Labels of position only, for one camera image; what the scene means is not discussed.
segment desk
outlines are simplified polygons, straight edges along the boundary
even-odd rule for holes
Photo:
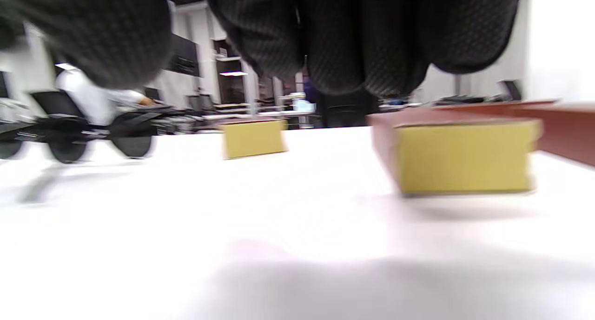
[[[0,319],[595,318],[593,169],[536,153],[532,195],[404,200],[369,128],[285,137],[237,160],[220,135],[94,142],[22,204],[53,165],[29,145],[0,165]]]

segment yellow sponge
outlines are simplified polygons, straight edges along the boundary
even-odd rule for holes
[[[537,121],[402,127],[395,154],[403,193],[531,189],[529,153]]]
[[[283,142],[283,131],[287,129],[285,120],[236,121],[221,127],[227,159],[286,151]]]

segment gloved hand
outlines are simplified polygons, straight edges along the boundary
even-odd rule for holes
[[[208,0],[228,40],[257,72],[289,78],[304,56],[323,93],[362,85],[408,94],[434,63],[450,73],[493,64],[518,0]]]
[[[4,26],[14,20],[36,25],[100,87],[142,86],[172,55],[167,0],[0,0],[0,49],[11,45]]]
[[[503,53],[518,0],[208,0],[229,40],[261,74],[288,79],[306,66],[323,93],[364,86],[407,94],[430,63],[451,73]],[[166,0],[0,0],[31,21],[102,87],[152,80],[170,57]],[[8,40],[0,21],[0,46]]]

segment wooden block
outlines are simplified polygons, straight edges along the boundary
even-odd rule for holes
[[[403,194],[531,189],[539,120],[415,108],[369,121],[376,151]]]
[[[542,119],[538,149],[595,166],[595,103],[523,107],[514,115]]]
[[[287,122],[278,119],[229,121],[221,125],[225,158],[281,153],[287,151],[283,131]]]
[[[526,106],[552,105],[555,102],[557,102],[557,100],[485,102],[481,104],[436,106],[434,109],[454,112],[470,112],[492,116],[514,116],[514,110],[517,108]]]

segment chair wheel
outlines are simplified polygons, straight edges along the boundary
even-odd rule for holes
[[[0,159],[6,160],[14,157],[23,146],[21,140],[0,141]]]
[[[113,145],[130,159],[145,157],[153,142],[152,136],[132,136],[124,138],[111,138]]]
[[[121,133],[117,130],[121,123],[138,116],[134,113],[124,113],[113,119],[110,140],[124,155],[131,159],[145,157],[151,150],[153,136],[157,135],[157,128],[150,122],[137,124],[134,128],[127,128]]]
[[[90,130],[89,124],[80,119],[56,121],[47,132],[49,151],[60,163],[72,164],[79,161],[87,150],[87,141],[82,132]]]

